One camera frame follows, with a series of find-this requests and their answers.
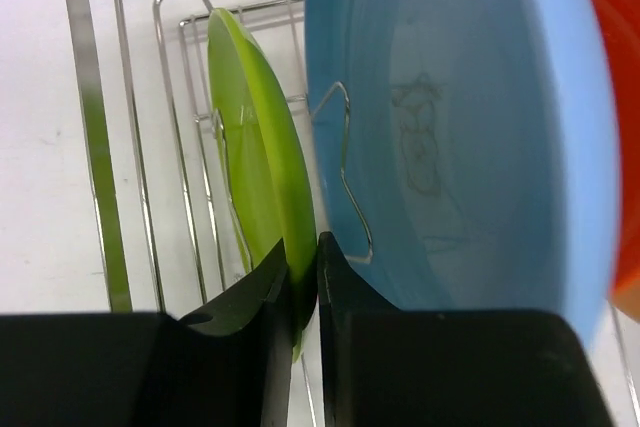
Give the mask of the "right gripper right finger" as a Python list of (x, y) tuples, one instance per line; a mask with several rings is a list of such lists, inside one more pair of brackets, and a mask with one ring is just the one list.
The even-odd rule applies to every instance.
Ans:
[(329, 426), (609, 426), (582, 345), (544, 311), (404, 311), (318, 240)]

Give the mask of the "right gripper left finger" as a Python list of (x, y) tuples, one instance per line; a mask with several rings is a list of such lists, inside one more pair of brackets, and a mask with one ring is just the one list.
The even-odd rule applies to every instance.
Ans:
[(5, 315), (5, 426), (283, 426), (291, 286), (277, 244), (250, 274), (182, 318)]

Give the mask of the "green plate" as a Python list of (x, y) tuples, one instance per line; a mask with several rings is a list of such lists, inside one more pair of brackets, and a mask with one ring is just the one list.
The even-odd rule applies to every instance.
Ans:
[(311, 273), (317, 234), (303, 150), (282, 87), (253, 35), (224, 8), (208, 19), (212, 110), (222, 120), (220, 159), (246, 243), (245, 267), (282, 243), (293, 294), (293, 356), (303, 349), (315, 309)]

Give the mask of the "blue plate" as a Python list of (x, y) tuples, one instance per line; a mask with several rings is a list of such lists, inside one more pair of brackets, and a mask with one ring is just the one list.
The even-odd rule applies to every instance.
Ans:
[(306, 0), (330, 230), (408, 311), (533, 308), (589, 345), (618, 133), (591, 0)]

